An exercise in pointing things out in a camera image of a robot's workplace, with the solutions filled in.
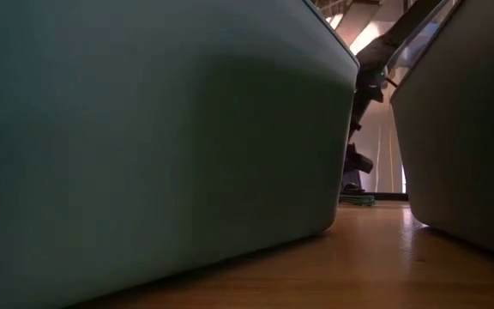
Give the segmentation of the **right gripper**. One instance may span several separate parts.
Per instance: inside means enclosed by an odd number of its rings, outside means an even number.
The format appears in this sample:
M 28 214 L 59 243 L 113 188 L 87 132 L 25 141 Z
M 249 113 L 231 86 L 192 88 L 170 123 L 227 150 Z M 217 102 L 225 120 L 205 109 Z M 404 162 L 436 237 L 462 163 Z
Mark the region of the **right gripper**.
M 361 130 L 361 120 L 370 103 L 373 100 L 383 102 L 382 84 L 386 81 L 386 77 L 386 70 L 361 71 L 358 74 L 341 181 L 342 192 L 363 192 L 359 171 L 370 173 L 374 167 L 371 159 L 356 150 L 351 139 L 355 132 Z

